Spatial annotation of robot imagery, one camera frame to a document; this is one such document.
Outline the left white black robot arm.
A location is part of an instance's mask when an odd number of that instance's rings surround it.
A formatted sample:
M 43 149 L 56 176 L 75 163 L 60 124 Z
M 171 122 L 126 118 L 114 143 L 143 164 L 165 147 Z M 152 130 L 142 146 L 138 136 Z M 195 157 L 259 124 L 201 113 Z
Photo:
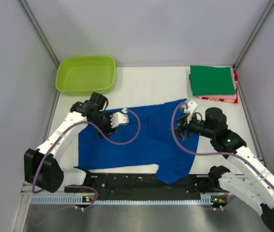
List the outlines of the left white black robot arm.
M 60 160 L 73 140 L 88 125 L 98 126 L 105 136 L 116 132 L 111 126 L 112 114 L 104 112 L 107 106 L 108 99 L 96 92 L 84 102 L 77 101 L 46 141 L 36 149 L 25 152 L 24 176 L 25 181 L 32 185 L 33 193 L 38 193 L 36 188 L 50 193 L 72 185 L 83 192 L 91 188 L 92 180 L 87 177 L 89 171 L 78 167 L 62 168 Z

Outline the blue printed t shirt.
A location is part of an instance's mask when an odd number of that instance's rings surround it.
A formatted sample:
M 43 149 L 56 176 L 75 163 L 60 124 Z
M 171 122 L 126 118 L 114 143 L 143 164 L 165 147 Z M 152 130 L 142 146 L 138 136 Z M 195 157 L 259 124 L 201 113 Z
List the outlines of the blue printed t shirt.
M 115 142 L 137 138 L 127 145 L 114 145 L 99 138 L 97 130 L 88 126 L 78 135 L 78 166 L 87 170 L 157 164 L 156 179 L 173 184 L 188 176 L 195 157 L 185 153 L 174 142 L 170 132 L 171 118 L 182 99 L 157 105 L 132 107 L 141 124 L 129 114 L 129 123 L 111 136 Z

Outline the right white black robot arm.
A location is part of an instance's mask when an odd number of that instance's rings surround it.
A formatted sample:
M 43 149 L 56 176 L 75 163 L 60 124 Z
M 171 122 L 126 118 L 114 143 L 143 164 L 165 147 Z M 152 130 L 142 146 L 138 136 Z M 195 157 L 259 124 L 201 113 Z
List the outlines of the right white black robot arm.
M 208 179 L 209 188 L 232 193 L 254 209 L 266 227 L 274 232 L 274 175 L 258 160 L 243 138 L 228 129 L 227 117 L 221 109 L 208 108 L 205 117 L 201 119 L 197 118 L 197 105 L 194 102 L 181 102 L 176 109 L 184 115 L 178 120 L 175 120 L 175 115 L 172 116 L 171 133 L 181 150 L 194 154 L 179 142 L 190 134 L 209 138 L 215 149 L 213 155 L 222 155 L 249 181 L 246 183 L 236 178 L 224 166 L 212 167 Z

